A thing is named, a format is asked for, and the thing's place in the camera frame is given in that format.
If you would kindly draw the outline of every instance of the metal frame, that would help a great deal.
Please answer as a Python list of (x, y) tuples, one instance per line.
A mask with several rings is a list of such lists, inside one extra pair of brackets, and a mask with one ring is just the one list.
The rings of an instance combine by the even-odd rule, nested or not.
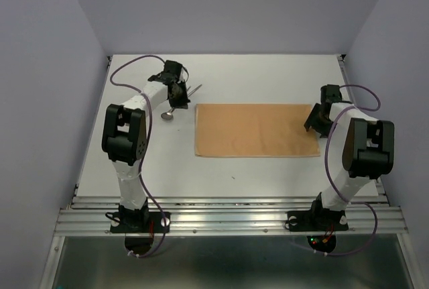
[(54, 285), (56, 270), (60, 263), (62, 248), (64, 247), (65, 237), (56, 237), (52, 239), (51, 248), (49, 250), (48, 260), (46, 261), (45, 269), (40, 282), (40, 289), (51, 289)]

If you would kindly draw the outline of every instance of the black bracket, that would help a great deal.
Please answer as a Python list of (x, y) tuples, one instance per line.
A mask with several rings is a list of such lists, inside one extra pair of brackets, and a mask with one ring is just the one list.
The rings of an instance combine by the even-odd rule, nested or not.
[[(170, 220), (171, 213), (170, 212), (164, 212), (166, 215), (166, 218)], [(120, 219), (119, 212), (114, 212), (112, 214), (114, 219)], [(164, 222), (162, 221), (163, 217), (161, 212), (149, 212), (149, 217), (147, 219), (147, 222), (143, 225), (137, 225), (137, 226), (130, 226), (126, 223), (119, 223), (117, 226), (110, 226), (110, 232), (111, 233), (149, 233), (150, 225), (153, 222), (154, 223), (154, 233), (169, 233), (170, 232), (170, 224), (167, 222), (167, 226), (163, 227), (162, 225)]]
[(158, 74), (150, 76), (148, 81), (160, 82), (168, 88), (168, 102), (172, 108), (187, 109), (190, 100), (186, 83), (180, 80), (183, 65), (176, 61), (167, 60), (164, 70)]
[[(128, 131), (118, 129), (124, 125), (129, 125)], [(122, 105), (109, 105), (101, 140), (101, 148), (109, 159), (132, 166), (143, 157), (146, 147), (145, 112), (140, 109), (126, 109)]]
[(320, 103), (314, 105), (304, 127), (306, 131), (313, 128), (321, 137), (328, 137), (332, 121), (329, 119), (330, 108), (333, 103), (350, 103), (343, 101), (340, 86), (327, 84), (320, 88)]
[(291, 232), (326, 231), (331, 227), (335, 231), (347, 231), (349, 226), (345, 212), (324, 209), (321, 194), (313, 201), (309, 211), (288, 211), (285, 228)]
[(369, 123), (352, 118), (343, 150), (343, 167), (351, 178), (377, 179), (393, 168), (395, 126), (391, 121)]

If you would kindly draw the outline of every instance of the cable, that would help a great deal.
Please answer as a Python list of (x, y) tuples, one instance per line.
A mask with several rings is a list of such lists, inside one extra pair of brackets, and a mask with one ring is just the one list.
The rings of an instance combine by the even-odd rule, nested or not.
[(162, 63), (166, 63), (166, 62), (164, 61), (164, 59), (163, 59), (163, 58), (161, 58), (161, 57), (159, 57), (159, 56), (156, 56), (156, 55), (154, 55), (154, 54), (146, 54), (146, 55), (144, 55), (144, 56), (138, 56), (138, 57), (136, 57), (136, 58), (132, 59), (131, 61), (128, 61), (127, 63), (124, 63), (124, 64), (123, 64), (123, 65), (121, 65), (118, 69), (116, 69), (115, 71), (113, 71), (113, 73), (110, 75), (110, 78), (109, 78), (110, 83), (111, 83), (111, 84), (113, 84), (114, 86), (124, 86), (125, 88), (130, 88), (130, 89), (133, 89), (134, 91), (137, 91), (138, 93), (141, 93), (141, 90), (140, 90), (140, 89), (138, 89), (137, 87), (135, 87), (135, 86), (133, 86), (133, 85), (131, 85), (131, 84), (127, 84), (127, 83), (117, 83), (117, 82), (113, 81), (113, 77), (114, 77), (114, 76), (115, 76), (119, 71), (121, 71), (122, 69), (124, 69), (126, 66), (129, 66), (131, 63), (134, 63), (135, 61), (138, 61), (138, 60), (141, 60), (141, 59), (144, 59), (144, 58), (155, 58), (155, 59), (158, 59), (158, 60), (162, 61)]
[(185, 68), (184, 66), (182, 66), (182, 67), (183, 67), (183, 71), (186, 72), (186, 74), (187, 74), (187, 77), (186, 77), (186, 80), (185, 80), (185, 83), (187, 83), (188, 80), (189, 80), (189, 72), (188, 72), (187, 68)]
[[(324, 151), (324, 168), (326, 170), (326, 176), (328, 177), (330, 185), (332, 186), (332, 188), (334, 189), (334, 191), (338, 194), (338, 196), (343, 201), (345, 201), (346, 203), (348, 203), (349, 200), (343, 194), (341, 194), (340, 190), (336, 187), (336, 185), (335, 185), (335, 183), (334, 183), (334, 181), (332, 179), (332, 176), (330, 175), (330, 172), (329, 172), (328, 153), (329, 153), (329, 146), (330, 146), (330, 141), (332, 139), (332, 135), (334, 133), (335, 127), (338, 124), (338, 121), (340, 120), (341, 116), (343, 116), (347, 111), (349, 111), (351, 109), (360, 109), (360, 110), (366, 110), (366, 111), (377, 111), (381, 107), (380, 98), (372, 90), (368, 89), (367, 87), (361, 86), (359, 84), (345, 84), (343, 86), (340, 86), (340, 89), (341, 88), (347, 88), (347, 87), (357, 87), (357, 88), (366, 90), (367, 92), (371, 93), (375, 97), (375, 100), (377, 101), (377, 106), (376, 106), (376, 108), (367, 108), (367, 107), (358, 107), (358, 106), (350, 106), (350, 107), (344, 108), (338, 114), (338, 116), (336, 116), (336, 118), (333, 121), (332, 126), (330, 128), (330, 131), (329, 131), (328, 140), (326, 141), (326, 148), (325, 148), (325, 151)], [(378, 216), (377, 216), (377, 213), (375, 212), (374, 208), (369, 203), (366, 203), (366, 202), (352, 202), (352, 204), (365, 205), (373, 213), (373, 215), (374, 215), (374, 229), (373, 229), (373, 232), (372, 232), (370, 238), (361, 247), (358, 247), (357, 249), (354, 249), (354, 250), (351, 250), (351, 251), (348, 251), (348, 252), (343, 252), (343, 253), (327, 253), (327, 252), (321, 252), (321, 251), (314, 250), (314, 253), (320, 253), (320, 254), (325, 255), (325, 256), (328, 255), (328, 256), (333, 256), (333, 257), (344, 257), (344, 256), (347, 256), (347, 255), (352, 255), (352, 254), (359, 253), (359, 252), (363, 251), (364, 249), (366, 249), (373, 242), (373, 240), (375, 239), (375, 234), (377, 233), (377, 228), (378, 228)], [(294, 244), (295, 246), (301, 247), (303, 249), (308, 249), (307, 247), (299, 245), (299, 244), (297, 244), (295, 242), (292, 242), (292, 244)]]
[(120, 220), (116, 219), (113, 217), (113, 213), (112, 212), (106, 212), (105, 214), (106, 218), (108, 218), (109, 220), (116, 222), (118, 224), (121, 224)]
[(142, 257), (149, 257), (150, 255), (154, 254), (161, 246), (162, 242), (164, 241), (164, 238), (166, 237), (166, 227), (167, 227), (167, 218), (166, 218), (166, 214), (164, 212), (164, 210), (162, 209), (162, 207), (160, 206), (160, 204), (156, 201), (156, 199), (152, 196), (152, 194), (149, 192), (149, 190), (147, 189), (145, 182), (143, 181), (143, 177), (141, 177), (141, 168), (143, 166), (143, 160), (145, 158), (146, 155), (146, 151), (147, 151), (147, 147), (149, 146), (149, 141), (150, 141), (150, 137), (151, 137), (151, 133), (152, 133), (152, 125), (153, 125), (153, 121), (154, 121), (154, 116), (152, 113), (152, 105), (150, 103), (150, 99), (149, 97), (143, 93), (140, 89), (138, 89), (137, 87), (131, 85), (131, 84), (126, 84), (126, 83), (117, 83), (115, 81), (113, 81), (113, 77), (122, 69), (124, 69), (126, 66), (130, 65), (131, 63), (134, 63), (135, 61), (141, 60), (143, 58), (156, 58), (160, 61), (162, 61), (163, 63), (165, 63), (165, 61), (160, 58), (159, 56), (155, 56), (153, 54), (146, 54), (144, 56), (139, 56), (137, 58), (132, 59), (131, 61), (128, 61), (127, 63), (123, 64), (122, 66), (120, 66), (118, 69), (116, 69), (115, 71), (113, 71), (112, 75), (110, 76), (109, 80), (111, 82), (111, 84), (113, 84), (114, 86), (124, 86), (125, 88), (130, 88), (133, 89), (134, 91), (137, 91), (139, 94), (141, 94), (143, 96), (143, 98), (146, 100), (146, 104), (147, 104), (147, 112), (149, 113), (149, 128), (147, 130), (147, 143), (146, 143), (146, 149), (143, 153), (143, 157), (140, 161), (139, 164), (139, 180), (140, 180), (140, 184), (143, 187), (144, 191), (146, 192), (146, 194), (148, 195), (148, 197), (152, 200), (152, 202), (155, 204), (155, 206), (158, 208), (158, 210), (160, 210), (161, 215), (162, 215), (162, 219), (164, 220), (164, 232), (162, 234), (162, 238), (160, 240), (160, 242), (158, 242), (157, 246), (155, 247), (155, 249), (143, 254), (143, 255), (137, 255), (134, 254), (132, 251), (129, 251), (128, 249), (126, 249), (128, 251), (128, 255), (131, 255), (133, 257), (138, 257), (138, 258), (142, 258)]

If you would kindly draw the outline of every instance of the glass panel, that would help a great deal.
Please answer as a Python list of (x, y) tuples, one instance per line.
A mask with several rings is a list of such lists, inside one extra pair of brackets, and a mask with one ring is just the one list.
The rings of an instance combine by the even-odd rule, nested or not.
[[(337, 237), (336, 252), (368, 239)], [(128, 257), (121, 237), (66, 240), (54, 288), (412, 288), (395, 235), (349, 257), (322, 257), (292, 237), (166, 238), (156, 256)], [(305, 237), (296, 242), (307, 245)]]

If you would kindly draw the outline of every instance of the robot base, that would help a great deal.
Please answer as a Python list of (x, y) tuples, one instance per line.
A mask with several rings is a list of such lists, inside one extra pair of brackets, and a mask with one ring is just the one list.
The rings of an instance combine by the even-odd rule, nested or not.
[[(164, 212), (168, 221), (170, 220), (171, 213)], [(119, 212), (112, 213), (113, 218), (119, 219)], [(167, 226), (163, 227), (164, 222), (162, 221), (161, 212), (149, 212), (149, 219), (145, 225), (138, 227), (130, 227), (126, 224), (120, 223), (117, 226), (110, 226), (111, 233), (149, 233), (149, 228), (152, 222), (154, 222), (154, 233), (169, 233), (170, 232), (170, 223), (167, 221)]]
[(324, 209), (322, 193), (316, 197), (309, 211), (288, 211), (285, 228), (291, 232), (314, 232), (330, 230), (347, 231), (347, 218), (344, 211)]
[[(345, 217), (344, 211), (335, 213)], [(338, 219), (326, 215), (315, 217), (311, 211), (288, 211), (288, 220), (285, 223), (285, 228), (291, 232), (325, 232), (331, 226), (335, 232), (349, 230), (347, 223), (341, 224)]]

